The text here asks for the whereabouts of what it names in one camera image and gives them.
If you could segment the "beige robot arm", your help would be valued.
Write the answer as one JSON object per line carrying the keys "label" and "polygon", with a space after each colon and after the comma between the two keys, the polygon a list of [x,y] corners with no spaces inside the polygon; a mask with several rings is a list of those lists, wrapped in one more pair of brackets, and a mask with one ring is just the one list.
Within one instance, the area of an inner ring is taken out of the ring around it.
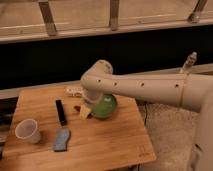
{"label": "beige robot arm", "polygon": [[93,107],[104,94],[161,103],[199,113],[187,171],[213,171],[213,76],[175,74],[114,75],[112,65],[98,60],[82,76],[82,97]]}

